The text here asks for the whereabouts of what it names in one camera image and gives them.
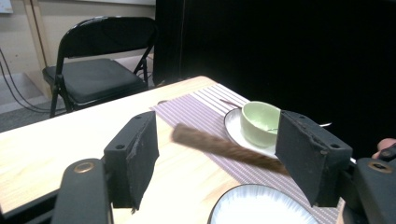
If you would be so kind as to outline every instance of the black backdrop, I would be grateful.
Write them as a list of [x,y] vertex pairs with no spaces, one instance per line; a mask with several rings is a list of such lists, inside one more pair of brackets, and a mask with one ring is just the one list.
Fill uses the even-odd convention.
[[172,0],[156,10],[156,84],[204,75],[330,121],[355,158],[396,137],[396,4]]

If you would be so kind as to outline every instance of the chair seat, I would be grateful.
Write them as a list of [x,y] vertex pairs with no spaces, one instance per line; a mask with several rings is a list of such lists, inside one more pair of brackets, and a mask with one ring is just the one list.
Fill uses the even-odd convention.
[[[55,66],[45,68],[43,73],[48,82],[54,82]],[[147,84],[140,77],[109,59],[65,63],[62,73],[69,97],[78,104],[147,89]]]

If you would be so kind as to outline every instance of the chair backrest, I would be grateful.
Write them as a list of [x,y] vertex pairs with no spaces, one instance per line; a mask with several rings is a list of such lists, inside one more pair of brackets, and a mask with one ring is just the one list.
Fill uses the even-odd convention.
[[136,49],[149,54],[158,38],[155,20],[146,17],[95,17],[71,28],[58,49],[57,74],[64,58],[89,57]]

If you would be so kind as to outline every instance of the plate rim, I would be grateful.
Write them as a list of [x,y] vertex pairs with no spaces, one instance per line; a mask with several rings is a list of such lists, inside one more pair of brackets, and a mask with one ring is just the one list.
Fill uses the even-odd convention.
[[310,213],[301,203],[297,202],[294,198],[292,198],[289,194],[287,194],[287,193],[285,193],[285,192],[283,192],[283,191],[281,191],[281,190],[279,190],[279,189],[276,189],[276,188],[274,188],[274,187],[268,186],[268,185],[263,185],[263,184],[241,184],[241,185],[232,187],[232,188],[230,188],[230,189],[227,189],[227,190],[218,198],[218,200],[216,201],[215,205],[213,205],[212,210],[210,211],[210,215],[209,215],[209,218],[208,218],[208,220],[207,220],[207,224],[211,224],[212,217],[213,217],[213,214],[214,214],[214,212],[215,212],[215,209],[216,209],[216,207],[218,206],[218,204],[220,203],[220,201],[221,201],[222,199],[224,199],[225,195],[229,194],[229,193],[230,193],[231,191],[233,191],[233,190],[236,190],[236,189],[239,189],[239,188],[244,188],[244,187],[249,187],[249,186],[264,187],[264,188],[267,188],[267,189],[270,189],[270,190],[275,190],[275,191],[279,192],[280,194],[285,195],[286,197],[290,198],[293,202],[295,202],[295,203],[297,203],[298,205],[300,205],[301,208],[304,209],[306,213],[310,214],[311,217],[318,223],[318,220],[315,218],[315,216],[314,216],[312,213]]

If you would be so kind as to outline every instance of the finger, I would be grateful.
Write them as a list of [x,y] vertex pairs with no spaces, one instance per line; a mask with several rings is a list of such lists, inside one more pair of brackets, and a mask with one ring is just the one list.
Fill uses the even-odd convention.
[[376,148],[378,149],[378,151],[372,156],[373,159],[378,159],[379,157],[379,153],[382,149],[385,149],[387,147],[391,147],[393,144],[396,143],[396,139],[394,138],[385,138],[382,139],[378,145],[376,145]]
[[396,139],[394,138],[385,138],[382,139],[378,145],[376,146],[376,148],[378,149],[378,151],[387,148],[387,147],[391,147],[393,144],[396,143]]

